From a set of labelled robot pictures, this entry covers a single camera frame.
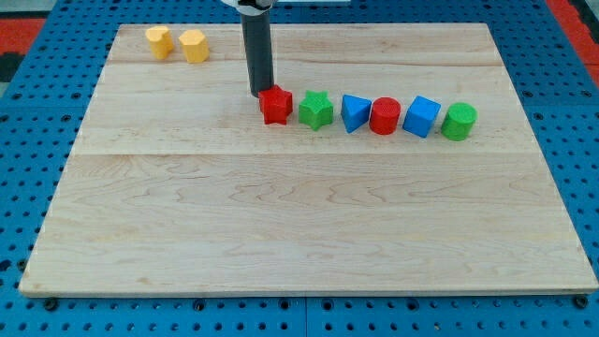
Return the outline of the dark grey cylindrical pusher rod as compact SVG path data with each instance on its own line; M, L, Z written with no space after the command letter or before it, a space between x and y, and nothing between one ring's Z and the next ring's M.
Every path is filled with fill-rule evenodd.
M274 85L270 14L242 15L241 28L248 69L250 91L258 97Z

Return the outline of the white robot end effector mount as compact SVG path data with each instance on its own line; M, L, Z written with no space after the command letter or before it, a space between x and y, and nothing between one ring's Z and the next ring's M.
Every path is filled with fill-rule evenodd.
M268 12L277 0L222 0L222 2L235 8L241 15L258 16Z

